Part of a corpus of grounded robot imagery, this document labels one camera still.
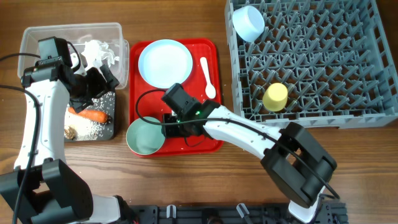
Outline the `orange carrot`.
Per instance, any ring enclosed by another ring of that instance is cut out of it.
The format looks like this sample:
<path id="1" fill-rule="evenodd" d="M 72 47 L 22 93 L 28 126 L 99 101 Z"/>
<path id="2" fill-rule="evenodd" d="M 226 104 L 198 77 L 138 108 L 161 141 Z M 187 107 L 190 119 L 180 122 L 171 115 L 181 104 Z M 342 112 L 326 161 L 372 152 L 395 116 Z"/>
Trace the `orange carrot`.
<path id="1" fill-rule="evenodd" d="M 82 118 L 89 119 L 97 123 L 106 123 L 108 121 L 108 115 L 105 112 L 97 110 L 83 110 L 77 113 L 72 107 L 68 108 L 68 112 Z"/>

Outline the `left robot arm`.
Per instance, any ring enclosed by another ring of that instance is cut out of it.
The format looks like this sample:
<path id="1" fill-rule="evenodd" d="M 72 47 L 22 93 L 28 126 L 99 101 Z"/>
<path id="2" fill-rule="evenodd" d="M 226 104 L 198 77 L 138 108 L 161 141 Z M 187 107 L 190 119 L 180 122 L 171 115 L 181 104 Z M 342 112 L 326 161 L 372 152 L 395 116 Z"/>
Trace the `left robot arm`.
<path id="1" fill-rule="evenodd" d="M 39 40 L 37 61 L 21 76 L 18 90 L 27 101 L 24 136 L 12 172 L 1 176 L 1 196 L 12 208 L 13 222 L 137 223 L 122 197 L 93 194 L 66 163 L 67 108 L 82 112 L 119 85 L 107 65 L 79 74 L 71 50 L 65 39 Z"/>

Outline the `yellow plastic cup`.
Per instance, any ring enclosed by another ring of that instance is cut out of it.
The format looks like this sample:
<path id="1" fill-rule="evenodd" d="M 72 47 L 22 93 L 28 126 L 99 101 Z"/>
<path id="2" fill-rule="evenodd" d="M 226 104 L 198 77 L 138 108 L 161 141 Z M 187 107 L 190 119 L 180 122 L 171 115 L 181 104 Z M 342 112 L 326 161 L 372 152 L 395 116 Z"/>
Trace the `yellow plastic cup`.
<path id="1" fill-rule="evenodd" d="M 285 108 L 288 98 L 288 89 L 281 83 L 273 83 L 262 97 L 264 107 L 269 111 L 280 111 Z"/>

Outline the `large light blue plate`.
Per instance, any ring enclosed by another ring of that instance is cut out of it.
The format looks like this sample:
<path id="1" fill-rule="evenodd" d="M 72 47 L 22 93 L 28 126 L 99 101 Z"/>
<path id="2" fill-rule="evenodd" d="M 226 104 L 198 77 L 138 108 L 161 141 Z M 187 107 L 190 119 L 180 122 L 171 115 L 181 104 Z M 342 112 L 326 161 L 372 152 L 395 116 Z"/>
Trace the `large light blue plate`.
<path id="1" fill-rule="evenodd" d="M 176 40 L 156 40 L 141 52 L 138 69 L 150 86 L 168 89 L 190 76 L 193 57 L 187 47 Z"/>

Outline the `light blue bowl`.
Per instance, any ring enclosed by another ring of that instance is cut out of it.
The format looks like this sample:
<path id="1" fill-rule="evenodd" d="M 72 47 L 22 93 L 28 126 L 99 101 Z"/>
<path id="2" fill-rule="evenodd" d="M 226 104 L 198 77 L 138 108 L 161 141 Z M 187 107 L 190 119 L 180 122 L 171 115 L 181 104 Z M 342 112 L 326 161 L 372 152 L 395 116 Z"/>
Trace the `light blue bowl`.
<path id="1" fill-rule="evenodd" d="M 235 10 L 232 19 L 236 33 L 246 42 L 254 42 L 264 32 L 264 18 L 254 6 Z"/>

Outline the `mint green bowl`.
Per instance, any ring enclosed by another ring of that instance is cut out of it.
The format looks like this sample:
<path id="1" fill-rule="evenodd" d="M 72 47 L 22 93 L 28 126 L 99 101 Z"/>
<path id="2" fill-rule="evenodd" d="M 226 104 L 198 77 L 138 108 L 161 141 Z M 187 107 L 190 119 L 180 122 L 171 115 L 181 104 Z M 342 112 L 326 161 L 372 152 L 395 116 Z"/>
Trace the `mint green bowl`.
<path id="1" fill-rule="evenodd" d="M 161 126 L 147 123 L 139 118 L 128 127 L 126 142 L 132 152 L 140 156 L 148 156 L 164 145 L 165 136 Z"/>

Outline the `brown food scrap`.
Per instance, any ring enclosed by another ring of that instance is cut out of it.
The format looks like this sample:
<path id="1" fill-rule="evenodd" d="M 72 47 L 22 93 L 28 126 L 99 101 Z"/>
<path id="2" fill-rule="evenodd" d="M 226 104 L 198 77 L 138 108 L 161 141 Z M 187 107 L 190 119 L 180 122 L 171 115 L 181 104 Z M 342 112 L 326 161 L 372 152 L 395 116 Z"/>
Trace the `brown food scrap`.
<path id="1" fill-rule="evenodd" d="M 70 126 L 65 126 L 64 137 L 69 140 L 74 140 L 76 138 L 76 131 Z"/>

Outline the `white tissue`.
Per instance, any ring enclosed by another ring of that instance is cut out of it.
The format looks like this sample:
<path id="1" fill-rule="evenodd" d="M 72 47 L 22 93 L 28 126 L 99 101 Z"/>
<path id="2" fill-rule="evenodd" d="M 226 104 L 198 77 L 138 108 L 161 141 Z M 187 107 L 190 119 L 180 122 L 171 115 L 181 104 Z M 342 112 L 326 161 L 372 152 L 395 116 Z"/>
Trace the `white tissue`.
<path id="1" fill-rule="evenodd" d="M 100 66 L 104 64 L 111 67 L 119 61 L 119 56 L 109 48 L 109 44 L 99 40 L 85 42 L 85 48 L 81 54 L 85 57 L 87 62 L 86 70 L 92 67 L 100 68 Z"/>

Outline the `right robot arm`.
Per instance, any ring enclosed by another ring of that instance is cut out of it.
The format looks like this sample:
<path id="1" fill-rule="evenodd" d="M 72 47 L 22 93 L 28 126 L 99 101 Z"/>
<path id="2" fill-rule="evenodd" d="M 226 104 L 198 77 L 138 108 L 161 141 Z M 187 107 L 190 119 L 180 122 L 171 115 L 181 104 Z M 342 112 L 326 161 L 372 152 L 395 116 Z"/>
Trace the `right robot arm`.
<path id="1" fill-rule="evenodd" d="M 178 83 L 162 101 L 176 113 L 174 125 L 183 135 L 229 142 L 258 157 L 298 222 L 315 221 L 324 190 L 338 196 L 329 185 L 337 163 L 303 126 L 278 128 L 242 118 L 213 100 L 199 102 Z"/>

